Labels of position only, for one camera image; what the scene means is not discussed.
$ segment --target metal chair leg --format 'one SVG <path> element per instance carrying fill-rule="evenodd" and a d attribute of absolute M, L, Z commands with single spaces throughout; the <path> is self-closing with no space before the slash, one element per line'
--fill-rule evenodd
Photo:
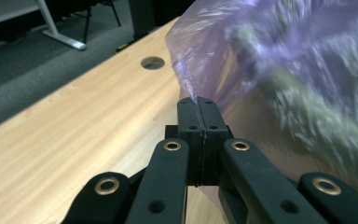
<path fill-rule="evenodd" d="M 118 15 L 117 15 L 117 12 L 116 12 L 115 4 L 113 4 L 113 0 L 111 0 L 110 6 L 112 7 L 113 12 L 115 13 L 115 17 L 116 17 L 116 21 L 117 21 L 117 23 L 118 23 L 118 26 L 121 26 L 121 22 L 120 22 L 120 20 L 118 19 Z"/>
<path fill-rule="evenodd" d="M 87 43 L 87 35 L 89 33 L 89 24 L 90 24 L 90 17 L 91 17 L 91 4 L 87 5 L 87 16 L 86 16 L 86 27 L 84 28 L 83 34 L 83 43 Z"/>

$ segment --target purple plastic bag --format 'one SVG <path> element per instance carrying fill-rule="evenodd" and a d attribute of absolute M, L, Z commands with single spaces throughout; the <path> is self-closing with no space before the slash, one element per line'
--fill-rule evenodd
<path fill-rule="evenodd" d="M 358 189 L 358 1 L 198 0 L 166 39 L 183 97 L 214 100 L 286 176 Z"/>

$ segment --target wooden table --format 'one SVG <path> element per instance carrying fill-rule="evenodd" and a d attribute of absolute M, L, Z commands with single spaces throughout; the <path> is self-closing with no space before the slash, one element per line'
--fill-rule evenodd
<path fill-rule="evenodd" d="M 164 36 L 172 22 L 0 125 L 0 223 L 60 223 L 95 175 L 146 167 L 166 124 L 176 124 L 179 86 Z M 165 60 L 144 69 L 148 56 Z M 222 223 L 198 189 L 187 223 Z"/>

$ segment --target screw hole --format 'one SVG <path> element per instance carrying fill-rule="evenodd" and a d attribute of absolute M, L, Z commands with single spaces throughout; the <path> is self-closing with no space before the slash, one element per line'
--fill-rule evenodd
<path fill-rule="evenodd" d="M 235 146 L 236 146 L 236 147 L 246 147 L 246 145 L 243 144 L 243 143 L 237 143 L 237 144 L 235 144 Z"/>
<path fill-rule="evenodd" d="M 299 211 L 298 206 L 290 201 L 283 201 L 281 203 L 281 209 L 290 214 L 297 214 Z"/>
<path fill-rule="evenodd" d="M 321 182 L 319 183 L 321 185 L 322 188 L 324 189 L 329 189 L 329 190 L 332 190 L 334 189 L 334 186 L 330 183 L 327 183 L 327 182 Z"/>
<path fill-rule="evenodd" d="M 106 181 L 101 184 L 101 189 L 108 190 L 108 189 L 112 189 L 114 186 L 115 183 L 113 183 L 112 181 Z"/>
<path fill-rule="evenodd" d="M 178 147 L 178 145 L 174 144 L 174 143 L 169 143 L 168 144 L 168 148 L 176 148 Z"/>
<path fill-rule="evenodd" d="M 151 213 L 160 213 L 164 211 L 165 203 L 162 200 L 153 200 L 149 204 L 149 211 Z"/>

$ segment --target black chair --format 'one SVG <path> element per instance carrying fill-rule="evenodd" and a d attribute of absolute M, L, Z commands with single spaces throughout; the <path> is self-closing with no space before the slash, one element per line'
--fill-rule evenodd
<path fill-rule="evenodd" d="M 85 44 L 87 43 L 87 35 L 89 33 L 89 24 L 90 24 L 90 17 L 91 17 L 91 8 L 93 6 L 96 6 L 97 4 L 102 4 L 104 6 L 111 7 L 113 9 L 113 13 L 115 14 L 115 18 L 118 26 L 121 26 L 120 19 L 118 18 L 115 5 L 113 4 L 113 0 L 84 0 L 84 4 L 86 6 L 87 15 L 83 16 L 83 15 L 76 14 L 77 16 L 86 18 L 86 27 L 84 29 L 84 34 L 83 34 L 83 43 Z"/>

